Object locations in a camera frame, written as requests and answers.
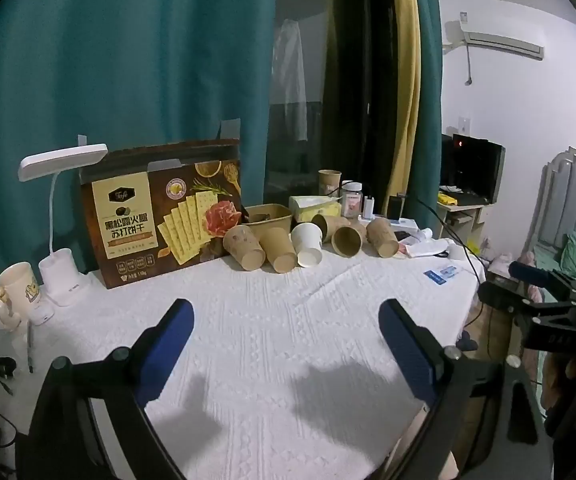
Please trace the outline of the blue card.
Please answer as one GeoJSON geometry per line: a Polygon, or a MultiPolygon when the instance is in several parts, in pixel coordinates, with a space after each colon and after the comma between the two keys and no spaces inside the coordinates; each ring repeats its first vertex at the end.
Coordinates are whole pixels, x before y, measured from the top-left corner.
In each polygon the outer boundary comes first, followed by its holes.
{"type": "Polygon", "coordinates": [[[455,278],[461,270],[462,268],[460,266],[456,266],[455,264],[446,264],[437,269],[427,270],[424,272],[424,275],[426,278],[433,281],[433,283],[444,285],[448,281],[451,281],[452,278],[455,278]]]}

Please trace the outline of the cream ceramic mug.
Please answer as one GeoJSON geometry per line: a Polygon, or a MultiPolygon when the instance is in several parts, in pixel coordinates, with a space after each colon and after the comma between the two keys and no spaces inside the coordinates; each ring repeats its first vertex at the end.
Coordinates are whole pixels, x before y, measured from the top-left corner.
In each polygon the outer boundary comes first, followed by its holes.
{"type": "Polygon", "coordinates": [[[41,301],[40,286],[32,266],[17,262],[0,274],[0,322],[10,332],[29,322],[31,304],[41,301]]]}

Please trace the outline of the brown patterned paper cup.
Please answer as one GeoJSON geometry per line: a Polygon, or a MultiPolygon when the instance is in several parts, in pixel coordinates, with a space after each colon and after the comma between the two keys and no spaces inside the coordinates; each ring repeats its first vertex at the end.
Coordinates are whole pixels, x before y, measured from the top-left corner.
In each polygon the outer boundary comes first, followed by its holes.
{"type": "Polygon", "coordinates": [[[258,239],[245,224],[229,229],[223,246],[245,271],[254,271],[264,265],[266,255],[258,239]]]}

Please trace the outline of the glass jar white lid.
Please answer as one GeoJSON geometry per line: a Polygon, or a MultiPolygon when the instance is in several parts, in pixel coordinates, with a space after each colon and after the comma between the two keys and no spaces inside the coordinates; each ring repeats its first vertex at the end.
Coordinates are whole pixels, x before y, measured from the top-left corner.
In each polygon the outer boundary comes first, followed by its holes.
{"type": "Polygon", "coordinates": [[[361,182],[345,180],[341,185],[342,215],[347,219],[356,219],[362,210],[363,185],[361,182]]]}

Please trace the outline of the brown paper cup rightmost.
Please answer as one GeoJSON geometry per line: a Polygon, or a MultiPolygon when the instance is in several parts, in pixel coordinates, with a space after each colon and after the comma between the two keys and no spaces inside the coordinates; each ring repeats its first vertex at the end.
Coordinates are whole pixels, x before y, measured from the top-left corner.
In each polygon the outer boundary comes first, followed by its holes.
{"type": "Polygon", "coordinates": [[[375,218],[369,222],[367,239],[381,258],[391,258],[399,251],[399,241],[396,238],[390,221],[386,218],[375,218]]]}

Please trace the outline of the plain brown paper cup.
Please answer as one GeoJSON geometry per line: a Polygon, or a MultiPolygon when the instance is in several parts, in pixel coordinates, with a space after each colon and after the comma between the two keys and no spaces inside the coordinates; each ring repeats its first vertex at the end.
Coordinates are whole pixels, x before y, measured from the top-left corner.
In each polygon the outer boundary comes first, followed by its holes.
{"type": "Polygon", "coordinates": [[[289,233],[283,228],[271,228],[263,233],[260,244],[276,273],[290,272],[297,265],[297,254],[289,233]]]}

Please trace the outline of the brown paper cup open mouth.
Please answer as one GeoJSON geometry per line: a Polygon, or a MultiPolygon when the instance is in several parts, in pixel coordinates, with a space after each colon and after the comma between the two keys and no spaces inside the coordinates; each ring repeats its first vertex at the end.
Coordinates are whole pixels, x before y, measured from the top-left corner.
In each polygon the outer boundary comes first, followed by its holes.
{"type": "Polygon", "coordinates": [[[344,258],[356,256],[362,249],[364,233],[357,226],[340,226],[331,237],[331,245],[337,255],[344,258]]]}

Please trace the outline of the yellow curtain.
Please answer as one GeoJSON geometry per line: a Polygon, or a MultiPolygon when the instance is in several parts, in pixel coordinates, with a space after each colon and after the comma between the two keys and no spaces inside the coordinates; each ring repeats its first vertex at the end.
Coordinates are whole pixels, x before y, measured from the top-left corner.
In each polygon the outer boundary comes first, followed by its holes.
{"type": "Polygon", "coordinates": [[[396,21],[395,148],[388,195],[405,193],[417,130],[420,95],[420,25],[417,0],[394,0],[396,21]]]}

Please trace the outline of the black monitor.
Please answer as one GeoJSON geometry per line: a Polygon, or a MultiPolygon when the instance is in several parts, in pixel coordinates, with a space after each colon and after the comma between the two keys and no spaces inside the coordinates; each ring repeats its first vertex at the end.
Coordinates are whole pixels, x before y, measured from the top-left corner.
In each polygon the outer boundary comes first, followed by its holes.
{"type": "Polygon", "coordinates": [[[486,139],[442,136],[440,190],[459,206],[497,201],[504,169],[504,146],[486,139]]]}

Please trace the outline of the white air conditioner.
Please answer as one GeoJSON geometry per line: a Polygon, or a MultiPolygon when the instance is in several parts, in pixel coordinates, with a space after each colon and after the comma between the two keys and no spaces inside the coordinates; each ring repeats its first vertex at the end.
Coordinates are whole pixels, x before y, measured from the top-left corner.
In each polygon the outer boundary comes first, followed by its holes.
{"type": "Polygon", "coordinates": [[[543,61],[545,35],[539,27],[507,20],[448,21],[444,24],[445,47],[468,46],[511,53],[543,61]]]}

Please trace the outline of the upright brown paper cup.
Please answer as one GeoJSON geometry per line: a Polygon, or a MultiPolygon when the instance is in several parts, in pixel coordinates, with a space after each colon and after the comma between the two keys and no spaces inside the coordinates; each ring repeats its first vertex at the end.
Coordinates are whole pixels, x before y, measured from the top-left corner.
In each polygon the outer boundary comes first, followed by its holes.
{"type": "Polygon", "coordinates": [[[341,172],[337,170],[321,169],[317,175],[318,194],[320,194],[320,196],[337,196],[341,183],[341,172]]]}

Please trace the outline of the brown paper bowl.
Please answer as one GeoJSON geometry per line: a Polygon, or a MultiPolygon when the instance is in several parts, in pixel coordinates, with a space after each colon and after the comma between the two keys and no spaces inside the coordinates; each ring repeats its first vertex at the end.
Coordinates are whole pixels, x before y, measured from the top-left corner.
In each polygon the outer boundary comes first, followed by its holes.
{"type": "Polygon", "coordinates": [[[281,228],[289,233],[292,214],[288,207],[279,204],[263,204],[246,209],[245,219],[258,240],[269,229],[281,228]]]}

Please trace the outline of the white paper cup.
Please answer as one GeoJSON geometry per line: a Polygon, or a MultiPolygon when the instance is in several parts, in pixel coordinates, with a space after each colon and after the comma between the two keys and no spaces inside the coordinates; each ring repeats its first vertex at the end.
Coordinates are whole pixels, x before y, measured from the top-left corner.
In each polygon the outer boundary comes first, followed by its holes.
{"type": "Polygon", "coordinates": [[[291,243],[302,268],[318,266],[323,259],[323,233],[313,222],[298,224],[290,233],[291,243]]]}

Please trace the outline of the brown paper cup behind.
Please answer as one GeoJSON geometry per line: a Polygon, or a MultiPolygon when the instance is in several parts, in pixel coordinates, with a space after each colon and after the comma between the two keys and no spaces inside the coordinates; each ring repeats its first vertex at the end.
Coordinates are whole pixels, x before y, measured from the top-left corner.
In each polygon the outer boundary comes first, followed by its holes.
{"type": "Polygon", "coordinates": [[[348,226],[350,220],[343,216],[326,216],[326,214],[316,214],[312,222],[322,231],[323,243],[329,243],[335,232],[343,226],[348,226]]]}

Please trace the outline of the yellow tissue box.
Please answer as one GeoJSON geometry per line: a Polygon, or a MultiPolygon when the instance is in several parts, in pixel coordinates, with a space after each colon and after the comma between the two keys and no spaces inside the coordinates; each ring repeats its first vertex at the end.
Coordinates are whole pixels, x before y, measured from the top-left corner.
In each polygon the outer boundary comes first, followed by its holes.
{"type": "Polygon", "coordinates": [[[290,196],[289,209],[297,223],[310,222],[317,214],[333,217],[341,214],[341,204],[334,196],[290,196]]]}

